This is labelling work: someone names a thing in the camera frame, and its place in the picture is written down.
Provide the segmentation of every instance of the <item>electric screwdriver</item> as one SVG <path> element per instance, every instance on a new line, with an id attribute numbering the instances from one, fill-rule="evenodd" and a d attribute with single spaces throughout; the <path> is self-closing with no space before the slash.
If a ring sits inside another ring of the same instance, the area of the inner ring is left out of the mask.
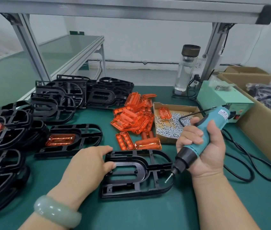
<path id="1" fill-rule="evenodd" d="M 202 120 L 195 124 L 196 127 L 203 131 L 203 143 L 192 143 L 191 145 L 184 145 L 182 147 L 182 149 L 176 155 L 176 161 L 172 166 L 171 175 L 168 177 L 165 183 L 172 176 L 176 176 L 177 174 L 182 173 L 185 169 L 188 169 L 210 143 L 210 136 L 207 131 L 208 123 L 211 120 L 214 120 L 216 126 L 219 129 L 222 129 L 226 125 L 226 123 L 228 123 L 228 119 L 230 117 L 230 111 L 226 107 L 219 106 L 212 110 L 210 113 L 206 114 Z"/>

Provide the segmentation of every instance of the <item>glass water bottle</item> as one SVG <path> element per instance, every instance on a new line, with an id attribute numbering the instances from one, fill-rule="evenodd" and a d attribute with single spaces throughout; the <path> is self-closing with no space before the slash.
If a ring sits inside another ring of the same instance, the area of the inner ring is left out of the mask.
<path id="1" fill-rule="evenodd" d="M 174 94 L 187 95 L 187 86 L 191 80 L 193 70 L 199 55 L 200 47 L 196 45 L 186 44 L 182 48 L 182 57 L 178 66 L 178 75 Z"/>

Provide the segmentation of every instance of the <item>pile of screws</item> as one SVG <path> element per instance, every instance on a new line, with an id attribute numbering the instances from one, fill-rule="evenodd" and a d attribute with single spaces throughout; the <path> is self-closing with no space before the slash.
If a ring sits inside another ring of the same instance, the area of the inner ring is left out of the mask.
<path id="1" fill-rule="evenodd" d="M 183 131 L 183 126 L 179 123 L 179 118 L 185 116 L 184 114 L 172 112 L 172 118 L 168 119 L 170 126 L 165 124 L 164 120 L 160 118 L 160 116 L 156 116 L 155 121 L 158 124 L 162 124 L 162 126 L 157 126 L 156 124 L 156 133 L 167 138 L 178 139 L 181 132 Z M 181 119 L 181 122 L 187 126 L 191 125 L 191 118 L 193 116 L 188 116 L 186 118 Z"/>

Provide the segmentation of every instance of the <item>cardboard box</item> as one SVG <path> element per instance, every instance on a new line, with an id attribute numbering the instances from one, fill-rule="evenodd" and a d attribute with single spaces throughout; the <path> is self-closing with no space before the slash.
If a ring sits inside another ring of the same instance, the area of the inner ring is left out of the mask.
<path id="1" fill-rule="evenodd" d="M 265 72 L 263 69 L 258 67 L 241 67 L 241 66 L 229 66 L 225 73 L 258 73 L 268 75 L 268 72 Z"/>
<path id="2" fill-rule="evenodd" d="M 246 90 L 247 83 L 269 84 L 271 75 L 220 73 L 218 78 L 236 84 L 235 88 L 255 103 L 237 125 L 271 160 L 271 110 L 251 97 Z"/>
<path id="3" fill-rule="evenodd" d="M 161 107 L 168 108 L 171 113 L 177 112 L 177 113 L 185 114 L 185 115 L 200 111 L 197 106 L 167 105 L 167 104 L 162 104 L 160 102 L 154 102 L 153 103 L 153 111 L 154 111 L 155 118 L 156 118 L 156 116 L 160 116 L 159 108 L 161 108 Z M 195 114 L 194 116 L 199 117 L 200 119 L 203 118 L 201 113 Z M 170 126 L 170 124 L 168 123 L 167 120 L 165 120 L 164 122 L 166 125 Z M 155 125 L 156 125 L 156 128 L 162 126 L 162 124 L 156 123 L 156 119 L 155 119 Z M 165 136 L 158 135 L 157 133 L 156 133 L 156 137 L 158 137 L 160 139 L 160 142 L 164 143 L 164 144 L 176 144 L 176 141 L 177 141 L 177 139 L 167 138 Z"/>

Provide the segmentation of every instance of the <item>hand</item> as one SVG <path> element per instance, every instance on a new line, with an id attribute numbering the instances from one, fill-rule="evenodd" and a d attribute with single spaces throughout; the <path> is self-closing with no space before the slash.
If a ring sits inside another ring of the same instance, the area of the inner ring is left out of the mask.
<path id="1" fill-rule="evenodd" d="M 110 146 L 89 147 L 80 150 L 70 161 L 60 183 L 47 196 L 77 210 L 93 192 L 104 176 L 116 165 L 104 162 L 102 156 L 113 150 Z"/>
<path id="2" fill-rule="evenodd" d="M 176 142 L 177 152 L 184 145 L 203 143 L 203 139 L 201 138 L 203 132 L 193 125 L 197 122 L 199 122 L 199 118 L 194 117 L 191 119 L 192 126 L 185 126 L 183 128 L 183 132 Z M 210 143 L 188 169 L 193 178 L 223 173 L 226 150 L 224 138 L 213 120 L 208 123 L 207 130 L 210 135 Z"/>

